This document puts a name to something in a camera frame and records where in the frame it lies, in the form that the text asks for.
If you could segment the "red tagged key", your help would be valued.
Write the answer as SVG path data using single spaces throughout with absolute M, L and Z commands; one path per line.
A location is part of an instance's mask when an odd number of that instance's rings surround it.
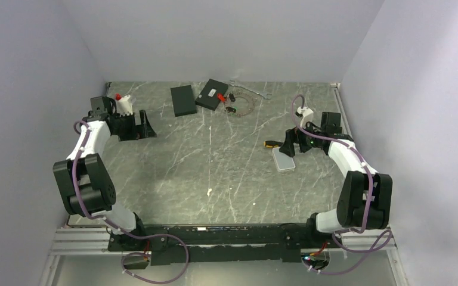
M 217 98 L 221 101 L 221 102 L 227 102 L 227 97 L 225 95 L 223 95 L 222 93 L 218 93 L 217 94 Z

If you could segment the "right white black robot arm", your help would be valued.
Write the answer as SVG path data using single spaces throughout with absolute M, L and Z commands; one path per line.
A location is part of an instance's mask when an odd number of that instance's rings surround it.
M 321 149 L 332 159 L 344 181 L 337 205 L 328 212 L 314 213 L 314 225 L 305 230 L 305 240 L 312 247 L 327 241 L 328 234 L 346 229 L 363 232 L 388 226 L 392 197 L 392 178 L 372 168 L 355 147 L 353 139 L 341 128 L 328 133 L 318 129 L 302 132 L 288 129 L 279 151 L 292 158 L 295 145 L 305 153 Z

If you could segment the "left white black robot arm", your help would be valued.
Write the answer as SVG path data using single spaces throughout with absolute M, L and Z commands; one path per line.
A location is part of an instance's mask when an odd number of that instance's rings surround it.
M 111 136 L 120 141 L 156 136 L 146 111 L 139 114 L 140 124 L 136 124 L 134 114 L 89 112 L 75 123 L 79 139 L 73 151 L 52 167 L 68 214 L 102 221 L 115 235 L 124 235 L 124 243 L 132 250 L 142 249 L 148 235 L 137 214 L 117 202 L 116 188 L 101 154 Z

